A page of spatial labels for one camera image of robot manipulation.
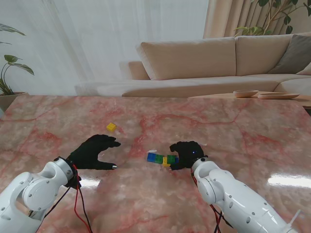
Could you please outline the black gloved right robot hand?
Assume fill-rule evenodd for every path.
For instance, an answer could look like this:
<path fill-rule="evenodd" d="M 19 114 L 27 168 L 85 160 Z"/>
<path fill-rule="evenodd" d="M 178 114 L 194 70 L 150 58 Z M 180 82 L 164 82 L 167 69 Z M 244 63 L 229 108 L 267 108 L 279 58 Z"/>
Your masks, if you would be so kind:
<path fill-rule="evenodd" d="M 172 144 L 170 150 L 171 152 L 177 152 L 179 157 L 178 163 L 170 165 L 171 170 L 191 168 L 197 160 L 208 158 L 208 156 L 204 154 L 201 146 L 195 141 L 179 141 Z"/>

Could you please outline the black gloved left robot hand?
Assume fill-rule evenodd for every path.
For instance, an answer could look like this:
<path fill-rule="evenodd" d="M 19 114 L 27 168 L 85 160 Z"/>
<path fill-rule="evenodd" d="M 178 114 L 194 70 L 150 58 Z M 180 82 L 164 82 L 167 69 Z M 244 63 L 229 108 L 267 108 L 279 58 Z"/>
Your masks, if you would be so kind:
<path fill-rule="evenodd" d="M 120 145 L 115 137 L 96 134 L 83 142 L 66 160 L 72 162 L 77 169 L 115 170 L 116 164 L 101 162 L 98 160 L 98 155 L 108 148 Z"/>

